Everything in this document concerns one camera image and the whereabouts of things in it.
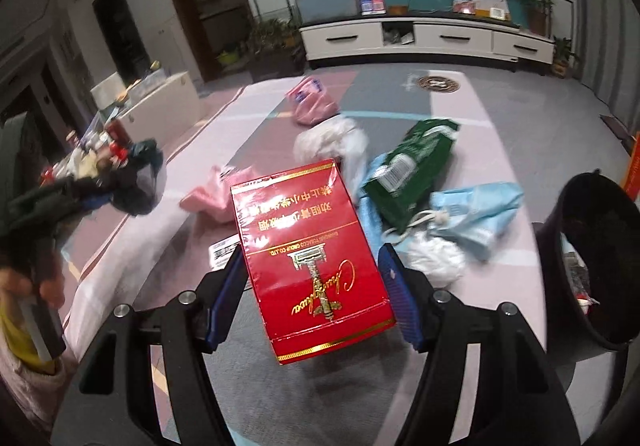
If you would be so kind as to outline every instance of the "tv stand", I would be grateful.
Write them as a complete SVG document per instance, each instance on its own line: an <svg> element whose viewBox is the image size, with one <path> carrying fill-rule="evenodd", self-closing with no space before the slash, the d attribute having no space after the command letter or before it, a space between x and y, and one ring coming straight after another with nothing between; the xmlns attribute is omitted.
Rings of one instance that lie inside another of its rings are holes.
<svg viewBox="0 0 640 446"><path fill-rule="evenodd" d="M521 60L548 70L553 63L554 43L514 24L477 17L366 16L305 24L300 28L306 58L314 67L347 62L456 60L494 63L514 68ZM400 41L390 33L413 35Z"/></svg>

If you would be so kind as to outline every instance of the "cigarette pack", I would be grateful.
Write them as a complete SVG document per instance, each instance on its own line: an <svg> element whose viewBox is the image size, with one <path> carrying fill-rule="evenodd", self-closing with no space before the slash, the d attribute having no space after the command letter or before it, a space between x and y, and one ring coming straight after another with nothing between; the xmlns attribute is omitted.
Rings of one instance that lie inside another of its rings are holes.
<svg viewBox="0 0 640 446"><path fill-rule="evenodd" d="M280 363L345 347L395 324L334 161L231 191L249 277Z"/></svg>

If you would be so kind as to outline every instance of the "brown round emblem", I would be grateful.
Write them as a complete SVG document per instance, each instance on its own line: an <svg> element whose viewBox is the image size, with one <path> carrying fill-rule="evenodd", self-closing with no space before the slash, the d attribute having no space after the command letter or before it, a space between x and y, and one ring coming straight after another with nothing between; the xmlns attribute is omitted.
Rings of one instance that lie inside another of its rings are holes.
<svg viewBox="0 0 640 446"><path fill-rule="evenodd" d="M431 92L455 92L460 88L457 81L442 76L425 76L418 80L418 85Z"/></svg>

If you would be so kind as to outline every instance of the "yellow sleeve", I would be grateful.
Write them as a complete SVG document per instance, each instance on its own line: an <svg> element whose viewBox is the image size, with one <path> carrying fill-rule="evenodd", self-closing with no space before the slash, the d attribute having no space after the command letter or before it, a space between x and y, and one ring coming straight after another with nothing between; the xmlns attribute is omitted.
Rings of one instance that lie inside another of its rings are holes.
<svg viewBox="0 0 640 446"><path fill-rule="evenodd" d="M38 352L33 344L30 334L25 328L17 326L11 321L4 304L0 304L0 327L4 333L9 350L15 357L21 360L28 369L39 374L53 376L56 373L56 362L43 362L38 357Z"/></svg>

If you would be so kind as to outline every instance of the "drawer handle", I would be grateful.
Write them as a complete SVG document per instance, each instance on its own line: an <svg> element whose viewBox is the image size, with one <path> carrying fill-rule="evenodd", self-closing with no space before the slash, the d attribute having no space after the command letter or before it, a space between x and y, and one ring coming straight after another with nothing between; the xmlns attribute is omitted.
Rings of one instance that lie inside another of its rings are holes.
<svg viewBox="0 0 640 446"><path fill-rule="evenodd" d="M358 39L358 35L355 34L353 36L338 36L338 38L327 38L326 40L329 42L337 42L337 41L353 41L357 39Z"/></svg>
<svg viewBox="0 0 640 446"><path fill-rule="evenodd" d="M471 41L471 38L469 38L469 36L447 36L445 34L441 34L440 37L443 40Z"/></svg>
<svg viewBox="0 0 640 446"><path fill-rule="evenodd" d="M514 45L514 47L516 49L521 49L523 51L529 51L529 52L538 52L538 49L533 49L531 47L524 47L524 45Z"/></svg>

